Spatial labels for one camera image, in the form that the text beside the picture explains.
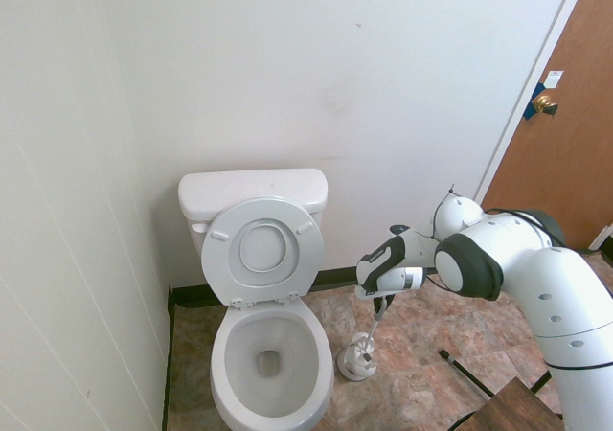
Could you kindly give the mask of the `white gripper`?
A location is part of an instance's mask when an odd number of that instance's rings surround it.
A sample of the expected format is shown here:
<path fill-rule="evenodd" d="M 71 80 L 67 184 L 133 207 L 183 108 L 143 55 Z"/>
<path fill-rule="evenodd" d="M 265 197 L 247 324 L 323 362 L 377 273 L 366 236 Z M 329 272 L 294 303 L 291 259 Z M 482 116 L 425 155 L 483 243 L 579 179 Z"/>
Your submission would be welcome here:
<path fill-rule="evenodd" d="M 375 282 L 375 290 L 367 291 L 362 285 L 355 288 L 355 296 L 359 300 L 374 299 L 375 317 L 381 317 L 387 311 L 395 294 L 405 290 L 417 290 L 423 285 L 425 269 L 421 267 L 395 268 L 380 276 Z"/>

